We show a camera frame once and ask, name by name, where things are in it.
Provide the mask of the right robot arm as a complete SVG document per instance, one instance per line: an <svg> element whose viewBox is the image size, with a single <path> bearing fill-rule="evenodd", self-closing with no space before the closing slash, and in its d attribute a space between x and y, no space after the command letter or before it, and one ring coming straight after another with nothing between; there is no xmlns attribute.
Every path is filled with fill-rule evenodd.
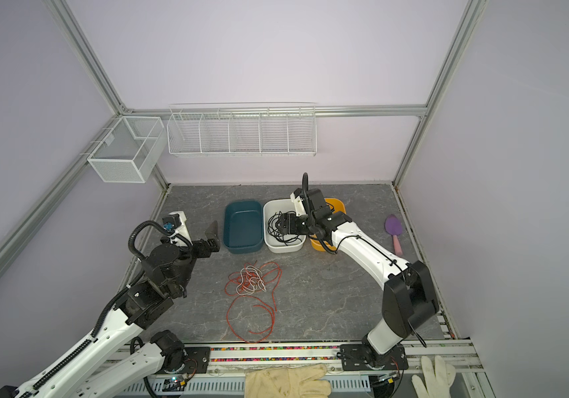
<svg viewBox="0 0 569 398"><path fill-rule="evenodd" d="M348 255L382 289L382 319L354 354L344 351L340 357L376 370L389 368L397 360L392 354L395 347L440 311L430 269L374 242L347 213L329 207L316 188L304 184L290 200L295 214L279 223L280 232L312 237L327 250L333 247L330 253Z"/></svg>

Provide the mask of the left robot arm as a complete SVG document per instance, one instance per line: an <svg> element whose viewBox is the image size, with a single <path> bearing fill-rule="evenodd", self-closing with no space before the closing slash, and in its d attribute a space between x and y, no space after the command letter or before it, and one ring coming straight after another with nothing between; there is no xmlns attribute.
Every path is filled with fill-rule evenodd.
<svg viewBox="0 0 569 398"><path fill-rule="evenodd" d="M103 364L127 343L139 338L175 299L186 297L196 261L218 252L218 224L205 238L191 240L183 213L173 212L161 223L142 222L128 238L128 249L139 259L140 272L102 309L95 326L44 371L20 386L3 386L0 397L114 397L147 376L161 371L197 371L184 343L165 330L108 369Z"/></svg>

